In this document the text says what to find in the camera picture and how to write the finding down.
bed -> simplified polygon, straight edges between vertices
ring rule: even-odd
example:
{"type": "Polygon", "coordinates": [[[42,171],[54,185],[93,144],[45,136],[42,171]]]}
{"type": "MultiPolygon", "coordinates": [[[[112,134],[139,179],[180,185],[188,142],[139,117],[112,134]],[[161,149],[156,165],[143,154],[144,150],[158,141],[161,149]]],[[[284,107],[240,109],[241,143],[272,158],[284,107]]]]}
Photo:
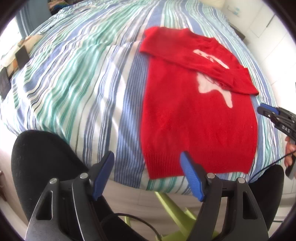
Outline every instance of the bed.
{"type": "MultiPolygon", "coordinates": [[[[60,10],[32,33],[43,38],[12,77],[12,89],[0,105],[2,122],[16,135],[29,129],[56,133],[87,166],[113,151],[110,179],[118,183],[189,194],[184,177],[150,180],[141,153],[148,58],[139,46],[144,30],[152,26],[215,37],[249,69],[260,92],[252,96],[254,108],[262,102],[276,106],[259,65],[220,10],[198,0],[88,0],[60,10]]],[[[257,115],[257,121],[250,172],[218,174],[220,178],[249,180],[282,155],[279,132],[266,118],[257,115]]]]}

curtain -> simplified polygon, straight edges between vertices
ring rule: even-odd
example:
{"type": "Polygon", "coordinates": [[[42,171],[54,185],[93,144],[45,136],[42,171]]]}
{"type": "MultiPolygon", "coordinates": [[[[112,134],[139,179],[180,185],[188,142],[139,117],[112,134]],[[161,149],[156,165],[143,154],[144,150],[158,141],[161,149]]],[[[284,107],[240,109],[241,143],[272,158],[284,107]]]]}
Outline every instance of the curtain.
{"type": "Polygon", "coordinates": [[[20,34],[22,37],[28,36],[50,17],[47,0],[29,0],[16,14],[20,34]]]}

colorful fabric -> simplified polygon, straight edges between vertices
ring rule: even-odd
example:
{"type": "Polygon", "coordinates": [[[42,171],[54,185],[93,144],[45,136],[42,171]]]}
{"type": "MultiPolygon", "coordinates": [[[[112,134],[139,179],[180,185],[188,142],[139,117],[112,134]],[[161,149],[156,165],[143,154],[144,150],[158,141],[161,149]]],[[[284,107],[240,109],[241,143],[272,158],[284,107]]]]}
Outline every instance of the colorful fabric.
{"type": "Polygon", "coordinates": [[[183,176],[183,151],[206,172],[248,173],[258,136],[248,69],[215,38],[187,28],[152,27],[145,36],[140,141],[149,177],[183,176]]]}
{"type": "MultiPolygon", "coordinates": [[[[12,89],[0,105],[2,121],[15,134],[28,129],[58,134],[87,166],[113,151],[110,178],[121,184],[190,193],[184,177],[150,180],[140,147],[148,57],[139,46],[152,26],[215,37],[248,68],[260,92],[252,97],[254,109],[261,102],[276,106],[260,67],[221,11],[197,0],[97,0],[63,8],[32,33],[44,37],[13,75],[12,89]]],[[[249,174],[220,178],[248,180],[282,155],[278,130],[267,118],[256,117],[258,146],[249,174]]]]}

black cable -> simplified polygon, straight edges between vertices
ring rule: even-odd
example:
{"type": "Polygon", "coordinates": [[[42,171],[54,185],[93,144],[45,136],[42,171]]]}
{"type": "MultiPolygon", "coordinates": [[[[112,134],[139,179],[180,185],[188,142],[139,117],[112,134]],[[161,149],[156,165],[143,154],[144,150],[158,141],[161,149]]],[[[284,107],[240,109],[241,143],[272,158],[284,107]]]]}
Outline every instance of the black cable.
{"type": "Polygon", "coordinates": [[[253,175],[253,176],[251,177],[251,179],[248,181],[248,184],[250,184],[250,182],[253,180],[253,178],[254,178],[255,176],[257,176],[260,172],[264,171],[265,169],[268,169],[269,167],[275,165],[276,163],[278,163],[280,160],[282,160],[282,159],[285,158],[286,156],[289,156],[289,155],[291,155],[291,154],[293,154],[293,153],[295,153],[295,152],[296,152],[296,150],[295,150],[295,151],[292,151],[292,152],[290,152],[290,153],[288,153],[288,154],[286,154],[286,155],[284,155],[284,156],[281,157],[280,159],[277,159],[275,162],[269,164],[268,166],[264,167],[263,169],[261,169],[260,171],[258,171],[257,173],[255,173],[255,175],[253,175]]]}
{"type": "Polygon", "coordinates": [[[155,232],[158,240],[162,241],[160,234],[156,231],[156,229],[151,224],[147,223],[145,220],[143,220],[141,218],[138,218],[134,215],[127,214],[127,213],[111,213],[102,219],[102,221],[100,222],[101,226],[103,227],[105,225],[105,223],[108,222],[111,218],[114,218],[117,216],[126,216],[126,217],[133,218],[135,220],[138,220],[138,221],[146,224],[149,228],[151,228],[153,230],[153,232],[155,232]]]}

metal bolt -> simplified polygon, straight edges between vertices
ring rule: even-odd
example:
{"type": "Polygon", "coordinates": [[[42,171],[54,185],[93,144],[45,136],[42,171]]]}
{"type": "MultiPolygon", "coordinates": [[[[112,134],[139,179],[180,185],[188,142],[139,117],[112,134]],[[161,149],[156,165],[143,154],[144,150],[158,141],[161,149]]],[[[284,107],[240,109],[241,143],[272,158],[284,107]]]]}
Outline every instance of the metal bolt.
{"type": "Polygon", "coordinates": [[[50,179],[50,181],[49,181],[50,184],[54,184],[54,183],[56,183],[56,182],[57,182],[57,179],[56,179],[56,178],[52,178],[52,179],[50,179]]]}
{"type": "Polygon", "coordinates": [[[89,175],[88,175],[86,172],[80,174],[80,178],[81,178],[81,179],[85,179],[85,178],[87,178],[88,176],[89,176],[89,175]]]}
{"type": "Polygon", "coordinates": [[[215,178],[215,174],[210,172],[207,174],[207,177],[210,179],[213,179],[213,178],[215,178]]]}
{"type": "Polygon", "coordinates": [[[237,180],[239,181],[239,183],[245,183],[245,179],[243,179],[242,177],[239,177],[237,180]]]}

